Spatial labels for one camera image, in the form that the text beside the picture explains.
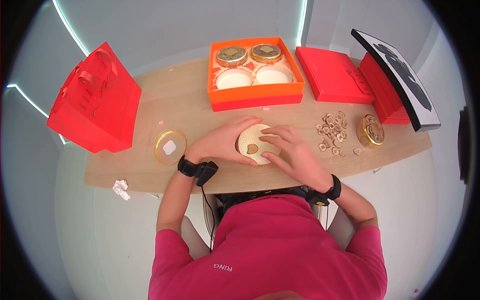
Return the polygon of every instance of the crumpled tissue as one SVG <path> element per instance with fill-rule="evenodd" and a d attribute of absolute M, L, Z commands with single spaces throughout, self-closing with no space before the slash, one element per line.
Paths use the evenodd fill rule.
<path fill-rule="evenodd" d="M 113 185 L 113 190 L 115 191 L 115 193 L 117 193 L 117 195 L 122 197 L 124 200 L 130 199 L 130 195 L 128 195 L 125 191 L 127 188 L 128 184 L 125 180 L 117 180 Z"/>

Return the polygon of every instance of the gold lid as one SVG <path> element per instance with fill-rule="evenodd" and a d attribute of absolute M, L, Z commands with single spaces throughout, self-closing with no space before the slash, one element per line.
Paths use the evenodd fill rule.
<path fill-rule="evenodd" d="M 263 60 L 273 60 L 282 54 L 280 47 L 271 44 L 258 44 L 250 49 L 253 57 Z"/>
<path fill-rule="evenodd" d="M 264 124 L 255 124 L 245 129 L 237 140 L 237 151 L 245 156 L 248 156 L 255 160 L 259 166 L 269 164 L 270 161 L 260 156 L 263 152 L 272 152 L 277 155 L 281 150 L 273 146 L 270 143 L 260 141 L 258 138 L 261 136 L 278 136 L 275 134 L 263 134 L 262 130 L 270 128 L 270 126 Z"/>
<path fill-rule="evenodd" d="M 382 133 L 381 136 L 382 136 L 382 139 L 379 141 L 379 142 L 376 142 L 371 136 L 370 134 L 368 133 L 367 131 L 367 124 L 366 122 L 371 122 L 373 121 L 373 123 L 376 125 L 375 127 L 375 130 L 379 130 L 379 133 Z M 362 121 L 361 121 L 361 124 L 362 124 L 362 128 L 363 128 L 363 133 L 365 134 L 365 136 L 368 138 L 368 140 L 370 141 L 370 143 L 372 143 L 373 145 L 375 146 L 380 146 L 381 144 L 383 144 L 384 140 L 385 140 L 385 136 L 384 136 L 384 128 L 383 126 L 380 124 L 380 122 L 377 120 L 376 117 L 372 116 L 372 115 L 365 115 L 363 118 L 362 118 Z"/>
<path fill-rule="evenodd" d="M 154 155 L 159 163 L 171 165 L 180 160 L 186 148 L 187 141 L 181 132 L 167 130 L 156 138 Z"/>
<path fill-rule="evenodd" d="M 240 46 L 226 46 L 216 52 L 216 59 L 222 62 L 232 63 L 247 57 L 247 49 Z"/>

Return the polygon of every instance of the led light strip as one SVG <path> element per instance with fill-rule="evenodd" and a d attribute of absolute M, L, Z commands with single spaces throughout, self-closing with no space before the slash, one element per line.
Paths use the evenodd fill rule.
<path fill-rule="evenodd" d="M 30 100 L 29 97 L 27 97 L 27 95 L 25 95 L 25 93 L 16 85 L 16 84 L 9 84 L 7 85 L 6 87 L 14 87 L 17 89 L 17 91 L 33 106 L 35 107 L 39 112 L 42 113 L 42 115 L 44 115 L 45 117 L 48 118 L 48 115 L 43 111 L 41 110 L 35 103 L 33 103 L 32 100 Z M 59 134 L 60 136 L 60 139 L 62 141 L 62 143 L 65 145 L 67 142 L 65 141 L 65 139 L 63 138 L 63 136 L 61 134 Z"/>
<path fill-rule="evenodd" d="M 299 38 L 297 39 L 297 46 L 301 47 L 301 36 L 303 34 L 303 27 L 305 26 L 305 15 L 307 14 L 307 0 L 303 3 L 303 14 L 300 22 Z"/>
<path fill-rule="evenodd" d="M 65 17 L 63 16 L 63 13 L 61 13 L 60 11 L 60 7 L 59 5 L 57 4 L 57 0 L 52 0 L 53 1 L 53 5 L 55 6 L 55 9 L 57 10 L 57 13 L 59 14 L 60 16 L 60 19 L 61 21 L 63 22 L 63 25 L 65 25 L 65 27 L 67 28 L 68 32 L 70 33 L 70 35 L 73 37 L 73 40 L 75 41 L 75 43 L 77 43 L 78 47 L 80 48 L 80 50 L 85 54 L 85 56 L 88 56 L 89 52 L 85 49 L 85 47 L 82 45 L 82 43 L 80 42 L 80 40 L 77 38 L 77 36 L 75 35 L 75 33 L 73 33 L 72 29 L 70 28 L 70 25 L 68 25 L 67 23 L 67 20 L 65 20 Z"/>

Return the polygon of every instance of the greek key pattern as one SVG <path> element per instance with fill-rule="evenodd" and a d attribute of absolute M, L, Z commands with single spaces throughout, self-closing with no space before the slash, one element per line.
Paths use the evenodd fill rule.
<path fill-rule="evenodd" d="M 251 157 L 254 159 L 259 165 L 265 165 L 270 163 L 270 161 L 266 158 L 263 158 L 260 156 L 262 152 L 268 151 L 268 152 L 273 152 L 276 154 L 280 154 L 280 149 L 277 147 L 273 146 L 272 144 L 269 144 L 267 142 L 262 142 L 258 138 L 264 135 L 271 135 L 275 136 L 273 134 L 263 134 L 261 130 L 269 128 L 266 125 L 263 124 L 255 124 L 253 126 L 250 126 L 249 128 L 245 129 L 239 137 L 238 140 L 238 150 L 240 154 Z M 253 154 L 247 154 L 248 151 L 248 145 L 250 144 L 255 144 L 258 147 L 258 151 Z"/>

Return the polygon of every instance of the red paper bag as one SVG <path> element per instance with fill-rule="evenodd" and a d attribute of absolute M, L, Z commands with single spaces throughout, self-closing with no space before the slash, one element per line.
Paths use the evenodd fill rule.
<path fill-rule="evenodd" d="M 132 146 L 141 89 L 107 42 L 72 70 L 50 110 L 47 126 L 97 153 Z"/>

